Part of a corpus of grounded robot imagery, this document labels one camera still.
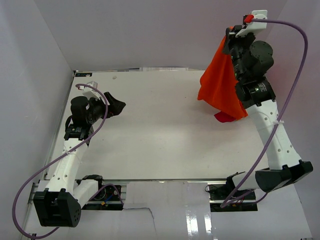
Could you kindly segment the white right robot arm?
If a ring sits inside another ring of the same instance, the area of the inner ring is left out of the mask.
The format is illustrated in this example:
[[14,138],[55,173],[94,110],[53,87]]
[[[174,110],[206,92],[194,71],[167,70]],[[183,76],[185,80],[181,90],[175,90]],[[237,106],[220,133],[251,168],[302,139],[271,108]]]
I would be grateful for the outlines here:
[[265,74],[273,66],[273,49],[256,40],[262,28],[236,25],[225,32],[223,53],[229,55],[235,77],[235,94],[255,124],[264,145],[258,159],[267,157],[267,168],[237,172],[226,179],[226,195],[236,200],[245,190],[260,189],[265,193],[294,184],[314,168],[303,161],[294,149],[278,111],[276,95]]

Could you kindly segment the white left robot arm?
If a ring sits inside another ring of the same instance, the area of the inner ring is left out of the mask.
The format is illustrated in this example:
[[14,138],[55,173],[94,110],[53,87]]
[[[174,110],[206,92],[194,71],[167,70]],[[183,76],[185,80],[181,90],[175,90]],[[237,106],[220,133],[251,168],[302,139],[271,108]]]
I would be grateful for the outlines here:
[[76,181],[76,175],[99,119],[119,115],[126,103],[105,92],[107,102],[97,96],[77,96],[70,102],[71,116],[65,124],[63,158],[43,191],[37,191],[33,204],[43,227],[71,227],[78,225],[82,207],[91,199],[105,196],[106,187],[100,175],[89,175]]

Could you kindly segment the orange t shirt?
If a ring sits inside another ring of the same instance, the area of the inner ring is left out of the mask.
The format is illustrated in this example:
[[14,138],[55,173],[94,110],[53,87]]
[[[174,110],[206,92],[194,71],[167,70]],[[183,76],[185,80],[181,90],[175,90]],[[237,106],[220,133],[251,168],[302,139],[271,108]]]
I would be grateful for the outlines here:
[[201,76],[197,100],[224,112],[236,121],[246,118],[247,111],[236,94],[236,78],[231,57],[223,53],[225,37],[220,42],[211,63]]

